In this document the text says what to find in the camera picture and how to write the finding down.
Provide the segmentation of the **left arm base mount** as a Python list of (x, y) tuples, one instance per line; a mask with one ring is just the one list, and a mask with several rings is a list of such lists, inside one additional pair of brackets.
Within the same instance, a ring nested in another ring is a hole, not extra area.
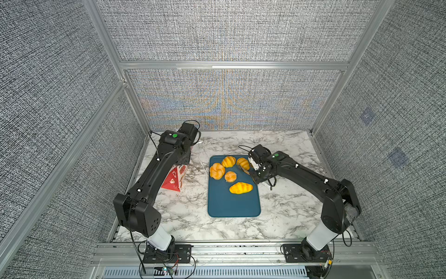
[(161, 251), (148, 246), (144, 254), (143, 263), (190, 263), (192, 247), (192, 245), (175, 244), (173, 251)]

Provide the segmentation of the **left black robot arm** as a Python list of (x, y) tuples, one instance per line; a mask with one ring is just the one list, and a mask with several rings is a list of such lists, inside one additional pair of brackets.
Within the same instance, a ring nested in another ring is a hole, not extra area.
[(117, 194), (113, 204), (119, 225), (136, 231), (159, 251), (174, 249), (174, 237), (160, 227), (161, 213), (153, 206), (172, 167), (190, 163), (191, 148), (201, 132), (192, 120), (182, 123), (177, 131), (161, 134), (156, 153), (138, 181), (125, 193)]

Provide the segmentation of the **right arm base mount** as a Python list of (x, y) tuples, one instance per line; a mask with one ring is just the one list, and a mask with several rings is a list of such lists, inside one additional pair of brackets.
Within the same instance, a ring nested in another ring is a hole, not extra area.
[(311, 246), (306, 244), (282, 244), (281, 252), (287, 263), (325, 264), (332, 260), (331, 252), (327, 246), (321, 251), (314, 251)]

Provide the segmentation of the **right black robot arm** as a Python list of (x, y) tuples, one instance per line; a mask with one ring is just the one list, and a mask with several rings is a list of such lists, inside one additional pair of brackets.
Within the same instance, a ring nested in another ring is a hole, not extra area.
[(288, 179), (322, 202), (321, 221), (302, 241), (302, 253), (310, 259), (342, 235), (361, 214), (361, 205), (353, 184), (337, 181), (304, 167), (288, 154), (257, 145), (248, 152), (249, 174), (255, 184), (277, 176)]

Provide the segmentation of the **small round crusty bun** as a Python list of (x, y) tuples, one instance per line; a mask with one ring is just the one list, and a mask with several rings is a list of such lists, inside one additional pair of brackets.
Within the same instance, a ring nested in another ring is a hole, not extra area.
[(228, 183), (233, 183), (237, 180), (237, 174), (233, 171), (226, 172), (224, 177)]

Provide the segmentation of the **red white paper gift bag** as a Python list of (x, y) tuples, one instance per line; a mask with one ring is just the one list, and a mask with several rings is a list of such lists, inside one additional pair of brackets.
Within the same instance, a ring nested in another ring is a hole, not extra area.
[(161, 187), (163, 189), (180, 192), (183, 186), (183, 179), (186, 170), (187, 165), (173, 166), (163, 181), (163, 185)]

